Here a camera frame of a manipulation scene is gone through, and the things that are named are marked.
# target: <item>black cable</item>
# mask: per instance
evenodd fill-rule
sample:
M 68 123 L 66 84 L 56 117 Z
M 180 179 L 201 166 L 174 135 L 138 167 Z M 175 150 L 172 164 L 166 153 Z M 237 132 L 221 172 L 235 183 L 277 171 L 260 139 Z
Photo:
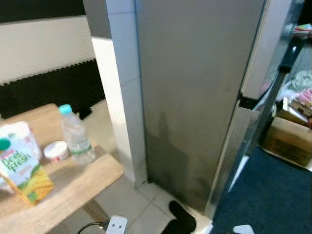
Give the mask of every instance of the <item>black cable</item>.
M 102 223 L 100 222 L 92 222 L 84 225 L 82 228 L 80 228 L 79 231 L 77 231 L 77 234 L 80 234 L 83 230 L 85 230 L 87 227 L 93 226 L 93 225 L 99 225 L 100 227 L 102 226 Z

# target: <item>wooden table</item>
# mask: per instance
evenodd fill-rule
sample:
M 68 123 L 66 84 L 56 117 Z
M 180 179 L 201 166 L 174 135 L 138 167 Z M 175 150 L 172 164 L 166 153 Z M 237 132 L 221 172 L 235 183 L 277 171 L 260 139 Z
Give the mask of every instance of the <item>wooden table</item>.
M 31 125 L 42 148 L 63 139 L 61 115 L 54 104 L 14 116 L 4 123 L 21 120 Z M 0 233 L 47 233 L 81 207 L 95 221 L 106 219 L 93 198 L 121 177 L 123 167 L 96 142 L 92 145 L 97 158 L 87 166 L 78 166 L 72 158 L 55 163 L 41 161 L 55 188 L 37 206 L 31 207 L 16 195 L 0 192 Z

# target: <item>power cord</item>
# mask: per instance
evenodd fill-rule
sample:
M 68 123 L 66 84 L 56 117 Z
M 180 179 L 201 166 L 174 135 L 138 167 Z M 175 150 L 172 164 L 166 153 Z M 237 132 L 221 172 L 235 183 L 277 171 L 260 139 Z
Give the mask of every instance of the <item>power cord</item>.
M 104 222 L 92 222 L 84 225 L 82 228 L 77 231 L 77 234 L 80 234 L 83 230 L 85 230 L 87 227 L 98 225 L 100 229 L 106 230 L 109 224 L 109 220 L 105 220 Z

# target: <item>small plastic container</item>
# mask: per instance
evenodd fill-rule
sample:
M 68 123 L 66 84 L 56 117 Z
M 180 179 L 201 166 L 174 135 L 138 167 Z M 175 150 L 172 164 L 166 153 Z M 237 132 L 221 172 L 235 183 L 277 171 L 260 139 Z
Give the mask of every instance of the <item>small plastic container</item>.
M 61 161 L 68 157 L 65 141 L 56 141 L 44 148 L 44 156 L 52 162 Z

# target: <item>table leg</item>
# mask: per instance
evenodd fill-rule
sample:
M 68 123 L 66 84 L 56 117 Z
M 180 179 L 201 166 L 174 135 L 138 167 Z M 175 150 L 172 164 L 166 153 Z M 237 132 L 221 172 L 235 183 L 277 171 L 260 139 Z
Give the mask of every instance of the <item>table leg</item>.
M 95 222 L 103 222 L 109 219 L 109 216 L 94 199 L 86 203 L 83 209 Z

